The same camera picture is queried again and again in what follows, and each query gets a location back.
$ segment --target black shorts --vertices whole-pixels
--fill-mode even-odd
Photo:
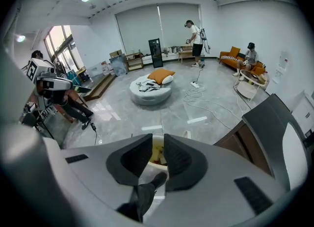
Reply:
[[[202,48],[202,44],[193,44],[192,56],[199,57],[201,55]]]

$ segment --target wooden step platform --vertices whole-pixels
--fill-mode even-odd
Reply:
[[[109,74],[107,76],[104,76],[98,81],[97,84],[95,84],[90,92],[83,96],[83,99],[85,101],[99,99],[115,78],[116,75]]]

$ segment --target sneaker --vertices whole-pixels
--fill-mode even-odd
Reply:
[[[157,174],[154,179],[150,182],[155,186],[155,190],[163,185],[167,180],[167,174],[165,172],[160,172]]]
[[[85,123],[82,122],[82,130],[85,130],[85,128],[88,126],[89,123],[90,123],[89,118],[87,118],[87,121]]]

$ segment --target orange sofa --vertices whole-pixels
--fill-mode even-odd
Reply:
[[[235,57],[236,59],[240,59],[240,60],[245,60],[244,58],[241,58],[238,56],[240,52],[240,49],[237,47],[233,47],[231,48],[230,52],[220,52],[220,56],[219,56],[219,63],[223,62],[224,64],[227,64],[231,67],[233,67],[234,69],[236,69],[236,60],[233,59],[222,59],[223,56],[231,56],[231,57]],[[262,73],[264,73],[266,71],[265,68],[263,68],[263,64],[261,62],[257,62],[256,66],[254,66],[253,69],[251,69],[251,73],[254,75],[260,75]]]

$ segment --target black cabinet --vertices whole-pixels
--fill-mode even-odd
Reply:
[[[159,38],[149,40],[148,43],[149,43],[149,48],[151,50],[154,68],[163,67]]]

